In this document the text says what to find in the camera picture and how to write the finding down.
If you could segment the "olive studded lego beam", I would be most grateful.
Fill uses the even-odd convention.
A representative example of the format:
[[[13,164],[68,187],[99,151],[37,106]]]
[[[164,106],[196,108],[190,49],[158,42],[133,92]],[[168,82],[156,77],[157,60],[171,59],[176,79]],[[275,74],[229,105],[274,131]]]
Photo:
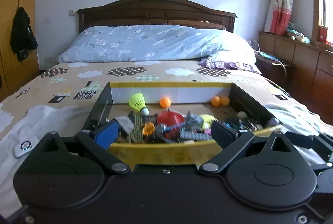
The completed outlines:
[[[135,113],[134,111],[131,111],[128,117],[134,124],[134,130],[130,134],[131,142],[135,144],[142,144],[144,142],[142,115],[140,113]]]

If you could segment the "orange ping pong ball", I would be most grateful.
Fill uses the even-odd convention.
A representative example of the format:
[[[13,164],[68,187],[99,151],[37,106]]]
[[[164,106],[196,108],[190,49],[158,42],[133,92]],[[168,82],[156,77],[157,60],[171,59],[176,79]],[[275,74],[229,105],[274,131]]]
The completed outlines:
[[[228,98],[226,96],[220,97],[220,104],[222,106],[228,106],[228,105],[230,105],[230,98]]]
[[[167,109],[171,106],[171,100],[169,97],[163,97],[161,100],[160,100],[160,106],[164,109]]]
[[[215,107],[218,107],[221,105],[221,99],[219,96],[215,95],[214,97],[211,98],[211,104]]]

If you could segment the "grey lego plate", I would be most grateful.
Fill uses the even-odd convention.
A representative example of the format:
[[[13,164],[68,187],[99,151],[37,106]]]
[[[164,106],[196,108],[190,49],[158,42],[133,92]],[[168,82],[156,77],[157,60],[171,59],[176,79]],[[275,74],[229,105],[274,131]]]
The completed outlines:
[[[181,129],[179,132],[179,136],[183,140],[193,140],[193,141],[208,141],[212,140],[211,135],[205,133],[197,133],[193,131],[187,131],[185,129]]]

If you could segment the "white fluffy blanket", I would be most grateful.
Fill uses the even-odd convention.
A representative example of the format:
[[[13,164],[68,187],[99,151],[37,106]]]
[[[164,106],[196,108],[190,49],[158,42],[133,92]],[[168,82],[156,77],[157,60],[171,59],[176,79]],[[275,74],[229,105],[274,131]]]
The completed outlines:
[[[332,124],[298,102],[264,105],[282,124],[282,132],[293,132],[308,136],[319,133],[332,136]],[[32,107],[1,139],[1,215],[8,217],[20,209],[21,203],[13,187],[13,176],[25,160],[14,156],[14,147],[29,138],[41,140],[49,131],[61,136],[74,136],[82,129],[90,109],[70,106],[56,109],[46,105]]]

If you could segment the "green shuttlecock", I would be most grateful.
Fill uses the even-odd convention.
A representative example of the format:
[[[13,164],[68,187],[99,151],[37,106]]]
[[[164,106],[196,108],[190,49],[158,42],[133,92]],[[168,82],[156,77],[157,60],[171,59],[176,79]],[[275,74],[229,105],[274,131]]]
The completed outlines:
[[[135,93],[129,98],[129,106],[136,111],[140,112],[143,116],[149,115],[149,110],[146,107],[144,95],[142,93]]]

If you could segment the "yellow cardboard box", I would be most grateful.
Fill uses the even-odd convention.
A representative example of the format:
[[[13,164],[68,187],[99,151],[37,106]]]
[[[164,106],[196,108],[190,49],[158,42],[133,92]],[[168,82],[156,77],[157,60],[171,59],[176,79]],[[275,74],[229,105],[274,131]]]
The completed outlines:
[[[268,136],[281,122],[234,83],[107,83],[83,130],[114,157],[134,168],[146,165],[201,165],[221,152],[212,124]]]

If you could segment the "red plastic cone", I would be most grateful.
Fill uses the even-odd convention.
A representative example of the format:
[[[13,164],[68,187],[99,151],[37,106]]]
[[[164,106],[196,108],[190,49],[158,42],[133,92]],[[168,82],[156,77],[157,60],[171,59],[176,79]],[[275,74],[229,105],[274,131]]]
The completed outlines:
[[[158,114],[156,122],[156,129],[162,133],[177,129],[186,124],[184,116],[173,111],[161,112]]]

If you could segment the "purple pillow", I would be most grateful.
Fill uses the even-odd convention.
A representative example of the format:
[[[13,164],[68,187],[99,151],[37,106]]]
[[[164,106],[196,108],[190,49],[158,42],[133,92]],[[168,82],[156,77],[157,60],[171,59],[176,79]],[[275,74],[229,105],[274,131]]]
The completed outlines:
[[[248,64],[244,62],[228,62],[222,61],[221,56],[210,55],[207,58],[202,58],[198,65],[210,69],[220,70],[241,70],[253,72],[255,74],[262,74],[255,64]]]

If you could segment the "white small device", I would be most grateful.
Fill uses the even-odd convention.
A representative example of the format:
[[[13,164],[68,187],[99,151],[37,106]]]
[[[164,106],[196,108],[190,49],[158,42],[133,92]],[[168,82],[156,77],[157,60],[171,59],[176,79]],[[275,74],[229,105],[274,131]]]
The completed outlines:
[[[26,140],[19,142],[13,149],[15,158],[20,159],[23,156],[26,156],[35,148],[37,144],[38,138],[36,136],[29,137]]]

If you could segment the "light blue floral duvet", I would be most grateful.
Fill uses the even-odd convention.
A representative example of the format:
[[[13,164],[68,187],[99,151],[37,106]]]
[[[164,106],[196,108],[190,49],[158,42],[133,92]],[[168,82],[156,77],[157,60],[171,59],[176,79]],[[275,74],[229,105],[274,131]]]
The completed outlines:
[[[226,52],[233,61],[253,65],[253,48],[226,30],[179,25],[94,26],[84,30],[58,61],[143,62],[208,57]]]

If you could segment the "wooden sideboard cabinet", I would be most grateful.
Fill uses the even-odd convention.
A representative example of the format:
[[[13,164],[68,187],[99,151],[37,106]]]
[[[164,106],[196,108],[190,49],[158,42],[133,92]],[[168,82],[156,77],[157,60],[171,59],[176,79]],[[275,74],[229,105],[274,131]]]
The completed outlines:
[[[332,123],[332,51],[263,31],[258,43],[265,53],[295,67],[289,94]]]

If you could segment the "black hanging jacket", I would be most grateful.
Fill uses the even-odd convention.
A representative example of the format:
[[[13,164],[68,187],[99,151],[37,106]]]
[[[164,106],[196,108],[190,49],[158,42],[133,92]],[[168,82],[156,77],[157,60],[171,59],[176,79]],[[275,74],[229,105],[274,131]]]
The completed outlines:
[[[10,46],[20,62],[29,56],[28,51],[36,50],[38,47],[30,25],[30,18],[23,7],[19,7],[15,14],[11,29]]]

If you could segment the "dark wooden headboard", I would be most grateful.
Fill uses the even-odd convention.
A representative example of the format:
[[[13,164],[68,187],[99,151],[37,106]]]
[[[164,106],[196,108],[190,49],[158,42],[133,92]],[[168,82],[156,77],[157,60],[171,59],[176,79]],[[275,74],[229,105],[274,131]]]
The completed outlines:
[[[235,13],[188,0],[118,0],[77,11],[78,31],[93,26],[180,25],[234,31]]]

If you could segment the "red cup on sill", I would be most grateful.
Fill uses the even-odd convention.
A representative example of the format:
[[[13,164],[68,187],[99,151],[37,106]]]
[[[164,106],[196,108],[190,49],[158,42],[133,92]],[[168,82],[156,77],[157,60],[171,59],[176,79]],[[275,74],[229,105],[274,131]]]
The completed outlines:
[[[327,43],[328,28],[326,26],[319,26],[318,29],[318,41],[320,41],[321,43]]]

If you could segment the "orange wooden wardrobe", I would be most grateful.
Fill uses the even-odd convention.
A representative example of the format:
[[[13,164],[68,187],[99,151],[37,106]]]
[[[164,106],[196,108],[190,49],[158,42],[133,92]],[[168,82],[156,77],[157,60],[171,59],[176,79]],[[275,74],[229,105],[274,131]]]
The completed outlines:
[[[1,100],[40,72],[35,5],[36,0],[1,0]]]

